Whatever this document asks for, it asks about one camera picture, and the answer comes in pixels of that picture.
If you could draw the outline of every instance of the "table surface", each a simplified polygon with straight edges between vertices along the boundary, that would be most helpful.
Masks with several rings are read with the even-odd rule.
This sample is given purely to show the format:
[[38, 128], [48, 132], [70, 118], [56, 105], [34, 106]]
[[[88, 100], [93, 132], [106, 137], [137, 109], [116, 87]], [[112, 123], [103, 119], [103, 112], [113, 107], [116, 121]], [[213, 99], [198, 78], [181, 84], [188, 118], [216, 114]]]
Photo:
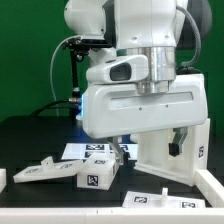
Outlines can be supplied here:
[[[66, 177], [15, 184], [13, 176], [52, 156], [60, 162], [66, 143], [106, 143], [89, 138], [68, 117], [11, 117], [0, 123], [0, 168], [6, 168], [7, 186], [0, 207], [120, 207], [127, 191], [204, 199], [197, 187], [134, 170], [134, 161], [121, 166], [108, 191], [77, 188], [77, 179]], [[224, 184], [224, 142], [210, 137], [208, 170]]]

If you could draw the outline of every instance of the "sticker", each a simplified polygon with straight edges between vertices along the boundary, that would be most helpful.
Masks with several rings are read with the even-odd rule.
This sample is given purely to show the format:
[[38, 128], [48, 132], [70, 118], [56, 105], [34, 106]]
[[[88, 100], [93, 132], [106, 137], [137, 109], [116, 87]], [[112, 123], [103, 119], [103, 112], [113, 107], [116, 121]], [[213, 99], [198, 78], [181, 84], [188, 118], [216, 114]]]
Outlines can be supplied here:
[[86, 145], [86, 150], [104, 150], [104, 145]]
[[204, 146], [201, 146], [199, 148], [199, 158], [203, 157], [204, 156]]
[[181, 208], [197, 208], [197, 205], [196, 203], [182, 201]]
[[128, 151], [128, 146], [127, 145], [120, 145], [120, 148], [123, 150], [123, 151]]
[[71, 166], [72, 166], [72, 164], [65, 164], [60, 169], [67, 169], [67, 168], [69, 168]]
[[85, 152], [85, 159], [88, 159], [92, 154], [93, 152]]
[[141, 203], [141, 204], [147, 204], [148, 203], [148, 198], [147, 197], [139, 197], [139, 196], [135, 196], [134, 198], [134, 202], [135, 203]]
[[95, 160], [95, 162], [94, 162], [94, 164], [98, 164], [98, 165], [104, 165], [106, 163], [107, 163], [106, 160]]
[[98, 187], [99, 186], [99, 177], [94, 175], [88, 175], [87, 176], [87, 185]]
[[31, 169], [29, 171], [27, 171], [26, 173], [35, 173], [38, 169]]

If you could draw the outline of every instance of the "white cube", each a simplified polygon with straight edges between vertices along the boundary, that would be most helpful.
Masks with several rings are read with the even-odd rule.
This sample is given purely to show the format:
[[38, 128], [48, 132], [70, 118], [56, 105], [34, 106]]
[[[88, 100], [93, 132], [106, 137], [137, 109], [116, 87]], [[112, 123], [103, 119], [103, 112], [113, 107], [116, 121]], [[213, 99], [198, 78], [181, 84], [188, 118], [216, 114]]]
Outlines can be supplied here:
[[93, 153], [77, 174], [77, 187], [108, 190], [118, 168], [114, 153]]

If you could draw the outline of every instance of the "white block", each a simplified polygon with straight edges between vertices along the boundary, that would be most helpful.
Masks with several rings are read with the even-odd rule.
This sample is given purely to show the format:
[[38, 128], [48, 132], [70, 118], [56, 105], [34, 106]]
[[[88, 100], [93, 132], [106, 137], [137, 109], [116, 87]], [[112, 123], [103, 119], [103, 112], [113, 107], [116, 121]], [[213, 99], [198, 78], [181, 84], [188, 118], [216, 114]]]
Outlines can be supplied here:
[[194, 186], [196, 171], [207, 168], [209, 127], [210, 119], [203, 125], [188, 127], [182, 154], [176, 157], [169, 155], [173, 130], [140, 133], [135, 169]]
[[118, 168], [114, 153], [93, 153], [77, 174], [77, 186], [108, 190]]
[[224, 187], [208, 170], [197, 170], [195, 185], [212, 207], [224, 208]]
[[128, 191], [123, 208], [205, 208], [205, 201], [193, 198], [168, 196], [167, 189], [162, 195]]
[[6, 170], [0, 169], [0, 193], [6, 186]]
[[41, 166], [27, 167], [15, 175], [13, 177], [15, 183], [74, 176], [82, 168], [83, 161], [54, 163], [52, 157], [48, 157], [41, 164]]

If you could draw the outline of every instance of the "green background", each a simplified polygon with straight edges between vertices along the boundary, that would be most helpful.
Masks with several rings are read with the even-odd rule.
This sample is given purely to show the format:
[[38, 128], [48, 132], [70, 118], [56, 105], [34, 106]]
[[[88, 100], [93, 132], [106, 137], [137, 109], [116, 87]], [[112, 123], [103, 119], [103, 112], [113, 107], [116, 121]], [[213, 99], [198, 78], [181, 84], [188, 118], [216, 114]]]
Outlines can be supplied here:
[[[29, 115], [53, 101], [49, 82], [51, 57], [56, 46], [73, 35], [64, 21], [66, 3], [67, 0], [0, 1], [0, 121]], [[203, 42], [202, 55], [195, 67], [205, 73], [212, 130], [224, 138], [224, 2], [210, 0], [210, 4], [213, 28]], [[192, 51], [177, 53], [178, 62], [192, 56]], [[79, 67], [82, 91], [86, 86], [85, 67], [86, 63]], [[68, 51], [58, 53], [54, 84], [58, 99], [71, 96]]]

